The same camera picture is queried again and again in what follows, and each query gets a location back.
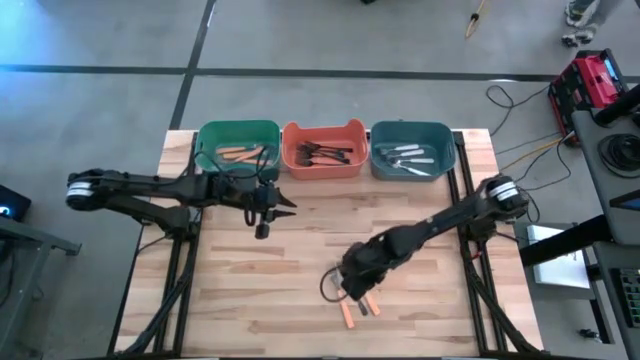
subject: red toolbox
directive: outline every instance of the red toolbox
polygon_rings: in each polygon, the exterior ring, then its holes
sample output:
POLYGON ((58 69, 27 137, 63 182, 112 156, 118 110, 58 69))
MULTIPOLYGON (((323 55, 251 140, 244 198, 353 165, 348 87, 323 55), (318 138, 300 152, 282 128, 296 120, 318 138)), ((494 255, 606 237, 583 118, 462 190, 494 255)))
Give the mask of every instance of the red toolbox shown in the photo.
MULTIPOLYGON (((562 136, 573 131, 574 111, 605 108, 626 91, 627 85, 611 50, 579 51, 549 86, 549 100, 562 136)), ((567 144, 579 145, 578 138, 568 139, 567 144)))

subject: shoe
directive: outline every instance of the shoe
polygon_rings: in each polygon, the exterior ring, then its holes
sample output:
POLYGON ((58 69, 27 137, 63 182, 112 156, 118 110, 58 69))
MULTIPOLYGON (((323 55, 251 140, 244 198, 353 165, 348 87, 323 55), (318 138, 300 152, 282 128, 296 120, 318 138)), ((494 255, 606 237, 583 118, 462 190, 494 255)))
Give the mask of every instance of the shoe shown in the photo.
POLYGON ((576 30, 571 34, 564 35, 562 37, 562 43, 567 47, 578 47, 580 45, 586 45, 593 40, 593 37, 598 32, 598 25, 591 24, 585 26, 582 29, 576 30))
POLYGON ((567 15, 567 25, 581 28, 589 23, 593 14, 595 14, 600 5, 600 0, 594 0, 589 7, 583 11, 575 8, 576 0, 571 0, 564 9, 564 13, 567 15))

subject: wooden table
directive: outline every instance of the wooden table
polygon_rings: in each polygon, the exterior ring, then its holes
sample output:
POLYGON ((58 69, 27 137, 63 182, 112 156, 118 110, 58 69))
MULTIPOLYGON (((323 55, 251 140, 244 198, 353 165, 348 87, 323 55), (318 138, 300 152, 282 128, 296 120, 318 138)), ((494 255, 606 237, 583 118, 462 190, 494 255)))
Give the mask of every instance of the wooden table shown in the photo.
MULTIPOLYGON (((498 170, 493 147, 488 131, 462 131, 477 185, 498 170)), ((167 133, 160 175, 180 174, 192 135, 167 133)), ((285 173, 277 185, 298 205, 298 215, 273 223, 266 240, 254 238, 238 210, 205 210, 183 356, 477 355, 455 230, 429 240, 373 290, 380 316, 362 317, 351 303, 355 329, 346 329, 339 306, 325 302, 318 291, 320 276, 353 242, 450 206, 446 177, 433 183, 382 182, 365 166, 358 178, 297 181, 285 173)), ((512 233, 506 226, 501 231, 512 233)), ((161 235, 148 228, 141 245, 161 235)), ((496 237, 488 247, 501 306, 528 341, 542 348, 516 243, 496 237)), ((130 345, 156 312, 170 251, 171 241, 163 241, 138 256, 116 350, 130 345)), ((486 308, 483 318, 495 349, 486 308)), ((170 323, 167 347, 172 329, 170 323)))

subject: concrete floor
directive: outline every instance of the concrete floor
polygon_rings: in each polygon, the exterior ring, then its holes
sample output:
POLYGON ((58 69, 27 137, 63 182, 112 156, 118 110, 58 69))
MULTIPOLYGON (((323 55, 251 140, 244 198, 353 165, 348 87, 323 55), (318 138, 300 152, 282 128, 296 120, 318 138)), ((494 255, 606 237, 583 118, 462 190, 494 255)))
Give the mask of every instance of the concrete floor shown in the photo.
MULTIPOLYGON (((206 0, 0 0, 0 66, 186 67, 206 0)), ((462 34, 477 1, 218 0, 199 67, 353 69, 457 73, 457 80, 354 80, 197 76, 181 128, 211 120, 273 119, 279 125, 344 123, 359 117, 440 121, 490 128, 504 110, 469 73, 559 73, 574 56, 556 0, 493 0, 477 33, 462 34)), ((610 47, 625 75, 640 75, 640 10, 622 5, 589 48, 610 47)), ((27 222, 83 243, 77 258, 55 254, 23 341, 45 359, 101 356, 107 350, 140 226, 107 211, 64 205, 68 173, 92 167, 153 173, 174 113, 182 75, 0 72, 0 183, 33 199, 27 222)), ((544 82, 501 83, 524 99, 544 82)), ((556 131, 544 96, 513 111, 494 137, 496 150, 556 131)), ((498 157, 506 165, 535 148, 498 157)), ((573 172, 533 193, 541 220, 573 222, 601 212, 579 150, 563 149, 573 172)), ((517 176, 527 163, 510 168, 517 176)), ((523 186, 561 177, 555 155, 523 186)), ((588 302, 545 292, 534 305, 545 348, 556 354, 623 359, 617 345, 576 336, 594 327, 588 302)))

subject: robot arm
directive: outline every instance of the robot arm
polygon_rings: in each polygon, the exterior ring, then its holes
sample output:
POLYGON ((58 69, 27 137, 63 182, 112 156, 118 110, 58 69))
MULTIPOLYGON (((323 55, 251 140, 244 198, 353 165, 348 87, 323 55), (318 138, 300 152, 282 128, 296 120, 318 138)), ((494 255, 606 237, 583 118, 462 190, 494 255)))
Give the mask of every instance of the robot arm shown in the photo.
POLYGON ((498 175, 485 179, 473 194, 433 217, 415 225, 393 227, 367 243, 353 244, 338 267, 343 277, 341 286, 357 301, 382 282, 388 270, 409 261, 429 239, 458 225, 487 220, 495 229, 495 221, 520 217, 526 213, 527 205, 528 201, 510 177, 498 175))
POLYGON ((270 222, 295 215, 274 208, 278 204, 296 206, 274 186, 277 173, 271 175, 272 180, 269 181, 244 172, 181 175, 171 179, 92 169, 69 175, 67 205, 79 211, 116 211, 137 221, 156 223, 172 236, 189 231, 190 212, 187 206, 221 205, 243 210, 248 226, 254 226, 259 215, 256 238, 264 239, 269 236, 270 222), (137 196, 175 199, 182 206, 164 208, 137 196))

